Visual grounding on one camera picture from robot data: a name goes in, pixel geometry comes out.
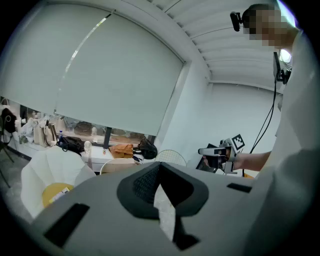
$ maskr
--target roller blind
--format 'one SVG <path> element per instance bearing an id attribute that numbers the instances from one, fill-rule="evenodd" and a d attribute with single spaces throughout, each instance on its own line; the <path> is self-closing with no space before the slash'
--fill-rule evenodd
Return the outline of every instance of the roller blind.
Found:
<path id="1" fill-rule="evenodd" d="M 107 11 L 47 5 L 16 29 L 1 57 L 0 94 L 52 114 L 66 66 L 77 46 Z"/>
<path id="2" fill-rule="evenodd" d="M 182 65 L 148 31 L 111 15 L 76 53 L 57 113 L 157 135 Z"/>

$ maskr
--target dark hair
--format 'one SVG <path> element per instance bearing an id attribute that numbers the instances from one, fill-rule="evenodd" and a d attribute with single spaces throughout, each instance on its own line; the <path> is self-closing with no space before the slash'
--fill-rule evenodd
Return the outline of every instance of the dark hair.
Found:
<path id="1" fill-rule="evenodd" d="M 242 14 L 243 27 L 246 29 L 249 29 L 250 34 L 255 34 L 256 29 L 250 27 L 250 23 L 256 21 L 256 11 L 257 10 L 274 10 L 274 9 L 275 7 L 269 4 L 257 3 L 257 4 L 251 5 Z"/>

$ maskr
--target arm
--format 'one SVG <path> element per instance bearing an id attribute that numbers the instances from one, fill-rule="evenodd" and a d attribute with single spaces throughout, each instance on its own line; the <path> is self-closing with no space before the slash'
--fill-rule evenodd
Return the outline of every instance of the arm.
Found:
<path id="1" fill-rule="evenodd" d="M 260 172 L 267 162 L 271 152 L 261 154 L 239 153 L 234 161 L 234 169 L 247 169 Z"/>

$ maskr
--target ceiling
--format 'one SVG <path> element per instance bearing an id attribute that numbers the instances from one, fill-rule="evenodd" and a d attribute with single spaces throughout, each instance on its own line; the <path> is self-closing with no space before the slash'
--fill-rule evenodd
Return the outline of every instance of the ceiling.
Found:
<path id="1" fill-rule="evenodd" d="M 230 12 L 241 14 L 250 0 L 145 0 L 165 12 L 188 35 L 215 83 L 273 90 L 273 48 L 233 28 Z"/>

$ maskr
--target black slot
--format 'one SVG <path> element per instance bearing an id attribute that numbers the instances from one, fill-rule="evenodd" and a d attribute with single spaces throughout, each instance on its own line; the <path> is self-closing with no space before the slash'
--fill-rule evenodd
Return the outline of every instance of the black slot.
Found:
<path id="1" fill-rule="evenodd" d="M 246 193 L 249 193 L 252 189 L 251 186 L 245 186 L 245 185 L 240 185 L 236 183 L 230 183 L 227 187 L 230 189 L 239 190 Z"/>
<path id="2" fill-rule="evenodd" d="M 68 237 L 75 230 L 79 222 L 89 210 L 89 206 L 74 204 L 45 234 L 44 236 L 56 246 L 62 247 Z"/>

